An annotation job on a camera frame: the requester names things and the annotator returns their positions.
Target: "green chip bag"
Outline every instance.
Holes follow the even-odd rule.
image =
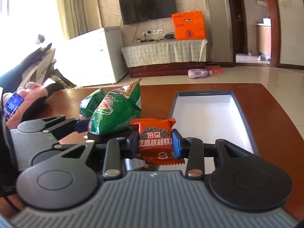
[[[132,119],[140,117],[140,80],[107,93],[89,122],[90,133],[104,135],[119,131],[129,127]]]
[[[80,103],[79,116],[81,119],[91,118],[100,102],[104,99],[105,92],[101,88],[91,93]]]

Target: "white lace tablecloth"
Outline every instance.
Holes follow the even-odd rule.
[[[206,39],[162,40],[122,48],[127,67],[151,64],[205,62]]]

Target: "tv screen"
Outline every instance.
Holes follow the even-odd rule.
[[[175,0],[119,0],[123,24],[171,17],[176,13]]]

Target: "gray ribbed surface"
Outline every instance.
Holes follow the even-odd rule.
[[[247,214],[216,201],[203,182],[179,171],[128,172],[108,181],[81,207],[65,212],[26,208],[12,223],[18,228],[292,228],[296,220],[283,209]]]
[[[11,135],[20,171],[31,166],[31,160],[38,152],[51,149],[53,145],[58,144],[51,133],[23,133],[18,129],[12,129]]]

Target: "smartphone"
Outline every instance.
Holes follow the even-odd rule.
[[[24,99],[16,92],[13,93],[10,99],[3,106],[3,113],[7,120],[16,112],[23,101]]]

